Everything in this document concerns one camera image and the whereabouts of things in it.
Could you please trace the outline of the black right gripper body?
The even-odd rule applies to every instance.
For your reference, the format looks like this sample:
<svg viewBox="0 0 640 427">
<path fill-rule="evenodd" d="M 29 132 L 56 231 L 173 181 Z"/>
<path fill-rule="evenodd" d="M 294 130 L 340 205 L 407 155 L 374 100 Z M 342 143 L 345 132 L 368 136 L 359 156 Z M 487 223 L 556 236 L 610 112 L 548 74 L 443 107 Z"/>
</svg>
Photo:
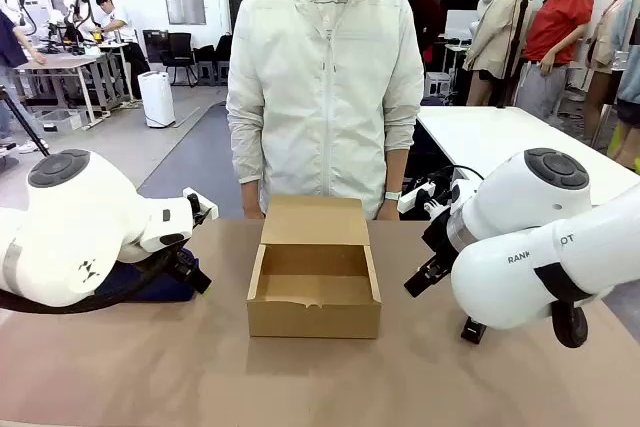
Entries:
<svg viewBox="0 0 640 427">
<path fill-rule="evenodd" d="M 423 241 L 436 255 L 438 260 L 453 259 L 453 246 L 447 234 L 449 218 L 449 207 L 445 207 L 439 214 L 433 214 L 431 222 L 422 236 Z"/>
</svg>

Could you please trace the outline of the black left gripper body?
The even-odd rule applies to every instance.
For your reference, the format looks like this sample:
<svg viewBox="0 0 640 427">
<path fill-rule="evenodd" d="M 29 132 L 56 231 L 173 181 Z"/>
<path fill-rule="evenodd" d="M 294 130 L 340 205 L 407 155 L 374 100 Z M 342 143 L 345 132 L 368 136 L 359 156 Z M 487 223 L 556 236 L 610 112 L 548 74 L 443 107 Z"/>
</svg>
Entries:
<svg viewBox="0 0 640 427">
<path fill-rule="evenodd" d="M 171 276 L 176 281 L 191 281 L 198 276 L 199 261 L 189 250 L 179 250 L 171 267 Z"/>
</svg>

